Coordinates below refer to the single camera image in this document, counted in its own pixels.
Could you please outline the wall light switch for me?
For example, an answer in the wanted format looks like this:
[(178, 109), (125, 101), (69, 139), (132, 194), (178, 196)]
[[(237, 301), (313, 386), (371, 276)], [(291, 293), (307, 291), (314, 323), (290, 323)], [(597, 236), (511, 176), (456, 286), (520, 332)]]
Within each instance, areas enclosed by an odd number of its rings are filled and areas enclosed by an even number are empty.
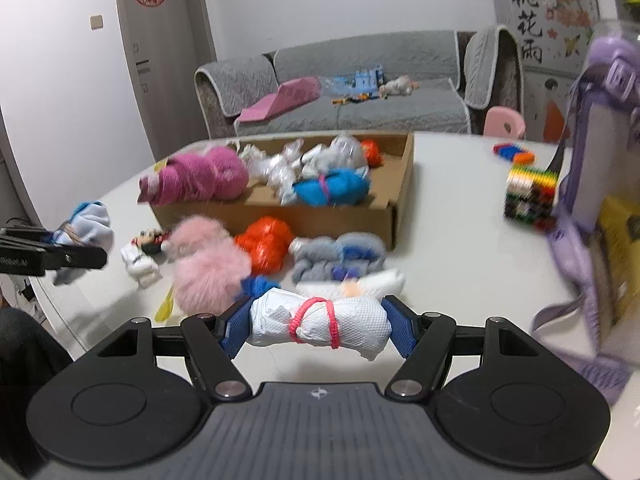
[(92, 30), (101, 29), (103, 27), (103, 16), (102, 15), (91, 15), (90, 16), (90, 27)]

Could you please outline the light blue sock bundle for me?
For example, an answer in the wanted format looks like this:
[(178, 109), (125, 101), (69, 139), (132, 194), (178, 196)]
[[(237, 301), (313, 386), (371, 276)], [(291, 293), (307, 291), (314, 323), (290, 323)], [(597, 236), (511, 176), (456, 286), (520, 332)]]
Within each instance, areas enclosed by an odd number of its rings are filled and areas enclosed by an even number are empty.
[(108, 254), (114, 243), (111, 218), (106, 206), (95, 200), (83, 202), (51, 236), (51, 243), (70, 246), (96, 246)]

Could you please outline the grey blue sock bundle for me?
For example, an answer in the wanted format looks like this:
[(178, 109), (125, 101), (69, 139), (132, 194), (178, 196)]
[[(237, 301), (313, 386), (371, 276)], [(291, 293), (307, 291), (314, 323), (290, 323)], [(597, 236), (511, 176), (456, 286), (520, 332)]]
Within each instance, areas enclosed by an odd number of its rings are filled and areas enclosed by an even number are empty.
[(349, 232), (337, 238), (296, 237), (288, 252), (294, 259), (294, 284), (363, 278), (381, 271), (386, 259), (383, 241), (367, 232)]

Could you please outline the purple bag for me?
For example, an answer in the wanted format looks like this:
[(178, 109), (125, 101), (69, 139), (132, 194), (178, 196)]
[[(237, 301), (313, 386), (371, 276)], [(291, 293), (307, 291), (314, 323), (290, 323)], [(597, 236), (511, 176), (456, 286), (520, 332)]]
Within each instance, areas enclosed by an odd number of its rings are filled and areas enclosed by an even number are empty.
[(578, 312), (596, 355), (560, 358), (603, 394), (620, 398), (639, 365), (639, 308), (612, 322), (608, 267), (597, 227), (608, 195), (639, 203), (639, 36), (615, 22), (591, 41), (570, 92), (573, 151), (559, 187), (555, 228), (548, 240), (556, 267), (577, 289), (576, 299), (552, 304), (534, 317), (538, 332)]

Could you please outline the cartoon mouse white sock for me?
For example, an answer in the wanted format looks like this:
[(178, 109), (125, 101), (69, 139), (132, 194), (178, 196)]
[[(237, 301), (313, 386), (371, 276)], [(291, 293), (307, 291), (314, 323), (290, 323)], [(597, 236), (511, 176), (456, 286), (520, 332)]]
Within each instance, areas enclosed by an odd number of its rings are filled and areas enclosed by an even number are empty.
[(127, 274), (139, 288), (148, 288), (162, 278), (160, 262), (165, 259), (169, 233), (143, 230), (120, 250)]

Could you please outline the decorated refrigerator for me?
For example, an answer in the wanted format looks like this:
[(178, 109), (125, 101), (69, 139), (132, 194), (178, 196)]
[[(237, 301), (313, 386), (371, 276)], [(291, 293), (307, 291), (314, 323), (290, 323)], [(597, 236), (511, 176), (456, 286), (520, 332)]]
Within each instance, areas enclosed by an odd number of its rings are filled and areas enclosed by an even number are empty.
[(521, 52), (526, 138), (556, 143), (600, 18), (598, 0), (494, 0), (494, 6)]

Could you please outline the white sock with band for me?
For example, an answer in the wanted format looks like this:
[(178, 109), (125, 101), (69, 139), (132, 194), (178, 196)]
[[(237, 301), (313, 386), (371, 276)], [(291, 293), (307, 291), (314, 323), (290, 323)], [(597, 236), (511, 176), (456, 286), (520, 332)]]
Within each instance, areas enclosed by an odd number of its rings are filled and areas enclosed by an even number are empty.
[(335, 300), (349, 297), (398, 296), (404, 290), (405, 275), (397, 269), (368, 274), (363, 278), (350, 278), (342, 282), (300, 282), (295, 286), (299, 295)]

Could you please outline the white mesh sock bundle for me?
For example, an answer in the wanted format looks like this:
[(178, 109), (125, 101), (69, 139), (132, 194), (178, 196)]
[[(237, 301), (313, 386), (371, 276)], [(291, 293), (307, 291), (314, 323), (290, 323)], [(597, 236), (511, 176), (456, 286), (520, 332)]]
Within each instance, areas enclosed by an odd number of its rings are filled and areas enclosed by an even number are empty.
[(299, 295), (273, 287), (250, 306), (247, 342), (255, 347), (310, 344), (354, 350), (368, 361), (385, 348), (392, 324), (381, 301), (370, 296)]

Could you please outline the plush toy on sofa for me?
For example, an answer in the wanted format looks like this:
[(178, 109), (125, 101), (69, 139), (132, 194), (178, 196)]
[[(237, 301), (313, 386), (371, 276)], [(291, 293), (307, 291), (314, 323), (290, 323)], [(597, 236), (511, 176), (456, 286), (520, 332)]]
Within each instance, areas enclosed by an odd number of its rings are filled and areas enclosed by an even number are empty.
[(420, 84), (417, 81), (412, 80), (408, 75), (402, 75), (379, 86), (378, 94), (382, 99), (389, 96), (411, 96), (419, 87)]

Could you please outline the grey door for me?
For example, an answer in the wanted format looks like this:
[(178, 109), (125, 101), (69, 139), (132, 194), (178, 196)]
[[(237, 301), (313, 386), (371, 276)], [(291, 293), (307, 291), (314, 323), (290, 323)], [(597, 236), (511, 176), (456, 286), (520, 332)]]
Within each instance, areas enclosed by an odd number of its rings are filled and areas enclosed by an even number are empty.
[(134, 96), (155, 159), (208, 138), (194, 74), (216, 51), (205, 0), (116, 0)]

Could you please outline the multicolour block cube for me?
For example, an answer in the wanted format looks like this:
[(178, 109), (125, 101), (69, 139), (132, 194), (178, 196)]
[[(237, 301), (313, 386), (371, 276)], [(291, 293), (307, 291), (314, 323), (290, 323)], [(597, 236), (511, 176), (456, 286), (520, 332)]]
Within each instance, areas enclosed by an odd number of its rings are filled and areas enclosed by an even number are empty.
[(559, 176), (552, 171), (514, 165), (506, 178), (503, 215), (513, 221), (550, 231)]

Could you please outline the brown cardboard box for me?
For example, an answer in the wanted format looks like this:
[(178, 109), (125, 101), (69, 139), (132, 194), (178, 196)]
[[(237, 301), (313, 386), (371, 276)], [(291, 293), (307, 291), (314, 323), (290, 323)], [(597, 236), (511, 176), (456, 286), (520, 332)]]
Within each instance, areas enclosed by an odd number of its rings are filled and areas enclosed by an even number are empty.
[(227, 231), (238, 235), (253, 222), (273, 217), (286, 222), (297, 236), (337, 238), (348, 232), (369, 232), (393, 250), (400, 239), (408, 200), (414, 136), (355, 131), (352, 137), (373, 142), (382, 165), (368, 170), (332, 170), (325, 177), (299, 180), (293, 185), (291, 203), (283, 203), (274, 188), (251, 178), (236, 200), (178, 202), (151, 209), (164, 228), (200, 214), (221, 221)]

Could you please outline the yellow package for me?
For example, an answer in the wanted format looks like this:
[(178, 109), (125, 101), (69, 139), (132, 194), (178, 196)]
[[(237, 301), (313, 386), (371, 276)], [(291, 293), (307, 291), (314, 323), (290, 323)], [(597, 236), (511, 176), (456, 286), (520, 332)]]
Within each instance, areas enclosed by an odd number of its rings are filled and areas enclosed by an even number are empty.
[(608, 195), (597, 227), (603, 243), (612, 298), (612, 322), (639, 307), (639, 204)]

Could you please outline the light pink fluffy bundle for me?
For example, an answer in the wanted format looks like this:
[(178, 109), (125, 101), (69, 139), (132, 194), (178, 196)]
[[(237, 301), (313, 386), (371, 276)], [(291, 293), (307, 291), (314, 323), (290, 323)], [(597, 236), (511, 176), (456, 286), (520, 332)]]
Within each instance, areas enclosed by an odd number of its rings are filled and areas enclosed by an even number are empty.
[(170, 233), (169, 255), (174, 264), (174, 298), (186, 315), (221, 315), (242, 292), (250, 276), (250, 256), (213, 219), (191, 216)]

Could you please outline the magenta fluffy sock bundle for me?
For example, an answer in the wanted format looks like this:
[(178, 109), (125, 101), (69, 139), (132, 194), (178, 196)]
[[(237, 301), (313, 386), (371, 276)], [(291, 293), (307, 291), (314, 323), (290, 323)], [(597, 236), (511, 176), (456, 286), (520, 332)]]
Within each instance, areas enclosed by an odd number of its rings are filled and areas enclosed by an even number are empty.
[(182, 153), (139, 180), (137, 202), (165, 206), (183, 202), (236, 200), (250, 176), (232, 148), (215, 146), (206, 153)]

